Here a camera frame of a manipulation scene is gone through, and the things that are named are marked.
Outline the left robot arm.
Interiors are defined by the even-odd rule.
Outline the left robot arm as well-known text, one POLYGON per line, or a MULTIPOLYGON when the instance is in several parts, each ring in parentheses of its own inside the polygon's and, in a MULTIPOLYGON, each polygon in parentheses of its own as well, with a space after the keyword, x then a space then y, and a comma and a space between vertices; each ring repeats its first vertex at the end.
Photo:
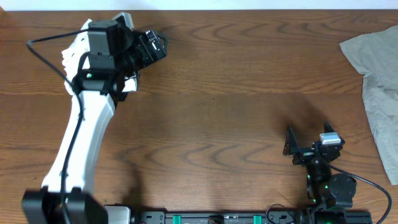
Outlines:
POLYGON ((137 223, 125 205, 94 199, 94 176, 106 128, 119 102, 137 91, 140 71, 167 55, 168 40, 136 30, 129 13, 88 20, 63 51, 72 110, 59 152, 39 190, 27 190, 22 209, 29 223, 137 223))

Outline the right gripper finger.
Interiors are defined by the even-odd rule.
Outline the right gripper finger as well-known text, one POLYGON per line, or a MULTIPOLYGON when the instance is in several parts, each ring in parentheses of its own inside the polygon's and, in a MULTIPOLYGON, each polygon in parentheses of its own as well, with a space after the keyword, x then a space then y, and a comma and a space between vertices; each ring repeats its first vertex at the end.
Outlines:
POLYGON ((298 148, 298 145, 297 145, 297 140, 296 140, 294 131, 293 131, 291 125, 288 125, 284 149, 283 149, 283 155, 291 156, 296 153, 297 148, 298 148))
POLYGON ((345 144, 345 140, 331 127, 329 122, 324 122, 323 144, 345 144))

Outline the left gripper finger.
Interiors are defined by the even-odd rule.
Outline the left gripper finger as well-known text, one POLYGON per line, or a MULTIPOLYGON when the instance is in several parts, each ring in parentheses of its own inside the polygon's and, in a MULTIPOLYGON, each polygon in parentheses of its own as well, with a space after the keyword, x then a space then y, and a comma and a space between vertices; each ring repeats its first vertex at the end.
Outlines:
POLYGON ((120 12, 119 14, 113 17, 113 20, 124 24, 126 27, 128 27, 131 30, 134 29, 134 24, 130 13, 120 12))
POLYGON ((153 58, 166 57, 169 46, 168 37, 162 33, 158 33, 156 30, 146 31, 146 37, 148 38, 147 44, 153 58))

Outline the white t-shirt black logo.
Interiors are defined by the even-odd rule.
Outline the white t-shirt black logo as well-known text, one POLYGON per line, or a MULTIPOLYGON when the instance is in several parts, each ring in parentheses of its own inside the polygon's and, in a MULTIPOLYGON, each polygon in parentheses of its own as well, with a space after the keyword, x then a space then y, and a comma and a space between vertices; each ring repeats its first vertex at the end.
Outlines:
POLYGON ((87 32, 79 33, 69 48, 62 51, 62 65, 64 66, 64 70, 67 74, 66 77, 70 83, 77 74, 80 57, 89 51, 90 45, 87 32))

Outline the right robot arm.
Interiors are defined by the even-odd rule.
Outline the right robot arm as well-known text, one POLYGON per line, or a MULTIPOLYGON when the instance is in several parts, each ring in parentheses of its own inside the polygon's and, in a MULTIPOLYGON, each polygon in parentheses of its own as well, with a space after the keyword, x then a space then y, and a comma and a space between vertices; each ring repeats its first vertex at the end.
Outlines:
POLYGON ((283 155, 292 156, 295 166, 307 170, 307 197, 313 205, 296 213, 295 223, 346 223, 346 209, 353 206, 356 181, 347 174, 333 174, 331 161, 340 157, 345 141, 324 123, 319 140, 300 147, 291 126, 287 126, 283 155))

